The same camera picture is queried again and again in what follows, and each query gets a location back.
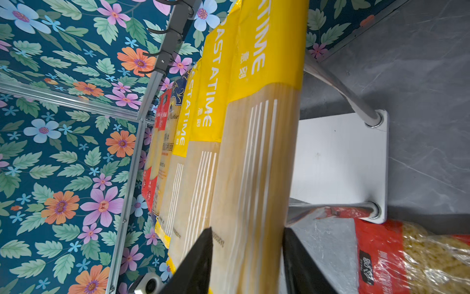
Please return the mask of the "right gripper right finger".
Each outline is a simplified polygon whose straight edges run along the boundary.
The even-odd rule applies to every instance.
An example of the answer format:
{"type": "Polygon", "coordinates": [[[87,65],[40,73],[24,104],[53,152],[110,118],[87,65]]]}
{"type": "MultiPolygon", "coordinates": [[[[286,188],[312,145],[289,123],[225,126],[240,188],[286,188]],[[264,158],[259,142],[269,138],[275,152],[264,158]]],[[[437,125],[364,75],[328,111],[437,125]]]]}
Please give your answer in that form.
{"type": "Polygon", "coordinates": [[[288,294],[336,294],[294,230],[284,228],[283,267],[288,294]]]}

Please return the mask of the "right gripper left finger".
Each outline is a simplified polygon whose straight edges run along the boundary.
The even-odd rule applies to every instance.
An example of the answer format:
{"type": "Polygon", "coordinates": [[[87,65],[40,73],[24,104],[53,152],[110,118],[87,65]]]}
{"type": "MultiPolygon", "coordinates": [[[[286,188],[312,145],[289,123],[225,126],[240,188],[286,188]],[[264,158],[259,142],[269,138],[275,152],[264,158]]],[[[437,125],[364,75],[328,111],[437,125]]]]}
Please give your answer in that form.
{"type": "Polygon", "coordinates": [[[212,228],[204,229],[160,294],[208,294],[213,255],[212,228]]]}

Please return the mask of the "yellow Pastatime spaghetti bag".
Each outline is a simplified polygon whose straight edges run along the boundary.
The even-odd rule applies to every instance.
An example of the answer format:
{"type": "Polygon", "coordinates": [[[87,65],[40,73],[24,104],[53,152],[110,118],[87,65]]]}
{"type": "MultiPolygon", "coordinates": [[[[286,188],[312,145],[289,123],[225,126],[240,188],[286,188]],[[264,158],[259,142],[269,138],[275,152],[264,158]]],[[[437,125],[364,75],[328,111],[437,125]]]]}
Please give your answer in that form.
{"type": "Polygon", "coordinates": [[[157,224],[155,225],[155,232],[167,249],[170,247],[182,175],[186,163],[188,140],[192,128],[195,101],[197,100],[196,92],[200,80],[201,65],[202,61],[198,61],[188,72],[188,81],[184,92],[180,116],[176,126],[173,153],[170,159],[163,202],[160,214],[157,217],[157,224]]]}

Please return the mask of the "red spaghetti bag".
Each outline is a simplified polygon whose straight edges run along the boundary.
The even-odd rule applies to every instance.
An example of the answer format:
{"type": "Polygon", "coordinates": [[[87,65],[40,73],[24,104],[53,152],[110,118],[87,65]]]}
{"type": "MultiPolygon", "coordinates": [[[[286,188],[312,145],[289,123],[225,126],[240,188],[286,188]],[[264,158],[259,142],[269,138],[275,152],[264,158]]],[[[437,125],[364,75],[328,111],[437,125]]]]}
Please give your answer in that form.
{"type": "Polygon", "coordinates": [[[152,170],[152,164],[153,164],[153,157],[154,157],[154,147],[156,144],[156,132],[158,132],[158,125],[159,125],[159,120],[160,120],[160,110],[161,110],[161,104],[159,104],[156,108],[155,112],[155,121],[153,128],[151,129],[151,136],[150,136],[150,146],[146,158],[146,163],[144,166],[144,173],[143,173],[143,186],[142,186],[142,196],[144,197],[148,209],[151,208],[151,197],[149,196],[149,185],[151,183],[150,180],[150,175],[151,175],[151,170],[152,170]]]}
{"type": "Polygon", "coordinates": [[[147,190],[147,196],[149,197],[149,211],[152,213],[154,208],[155,202],[155,190],[157,186],[158,174],[160,169],[160,159],[162,155],[162,148],[164,144],[164,136],[165,136],[165,128],[166,128],[166,121],[168,117],[168,110],[170,108],[171,103],[171,95],[172,90],[168,89],[164,94],[160,97],[160,110],[158,112],[158,124],[154,128],[154,135],[153,140],[154,147],[152,149],[152,165],[151,171],[149,174],[149,187],[147,190]]]}

